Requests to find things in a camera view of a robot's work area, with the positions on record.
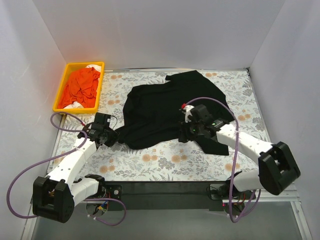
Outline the black t shirt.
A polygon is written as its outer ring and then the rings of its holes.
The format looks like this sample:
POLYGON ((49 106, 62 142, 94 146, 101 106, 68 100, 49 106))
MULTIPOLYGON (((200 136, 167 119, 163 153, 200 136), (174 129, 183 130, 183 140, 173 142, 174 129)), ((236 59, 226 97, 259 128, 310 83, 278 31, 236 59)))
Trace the black t shirt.
POLYGON ((198 71, 166 76, 166 83, 144 84, 132 88, 123 107, 124 126, 118 128, 118 142, 140 150, 174 140, 180 136, 183 104, 205 105, 215 119, 229 122, 226 95, 198 71))

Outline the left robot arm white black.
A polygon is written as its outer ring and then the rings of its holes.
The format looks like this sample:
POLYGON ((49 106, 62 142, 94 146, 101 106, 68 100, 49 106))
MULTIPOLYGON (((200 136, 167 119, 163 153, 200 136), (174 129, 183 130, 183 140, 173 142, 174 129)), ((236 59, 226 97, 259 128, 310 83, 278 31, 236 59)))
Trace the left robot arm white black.
POLYGON ((77 180, 87 160, 101 145, 111 147, 118 134, 110 128, 112 116, 96 113, 94 121, 86 124, 77 135, 73 152, 64 157, 45 177, 33 183, 32 212, 37 217, 67 222, 74 208, 87 198, 101 200, 106 196, 104 177, 88 174, 77 180))

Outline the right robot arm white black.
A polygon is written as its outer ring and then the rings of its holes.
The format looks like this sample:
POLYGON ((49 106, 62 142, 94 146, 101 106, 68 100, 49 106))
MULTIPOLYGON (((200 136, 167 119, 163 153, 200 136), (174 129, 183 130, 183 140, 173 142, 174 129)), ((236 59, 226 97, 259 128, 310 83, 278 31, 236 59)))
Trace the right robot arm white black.
POLYGON ((256 170, 240 171, 229 177, 217 194, 223 196, 226 191, 230 198, 237 199, 246 191, 263 189, 278 196, 301 176, 286 143, 275 144, 238 132, 227 120, 214 118, 203 104, 183 104, 181 108, 184 120, 180 123, 180 142, 209 140, 238 150, 258 166, 256 170))

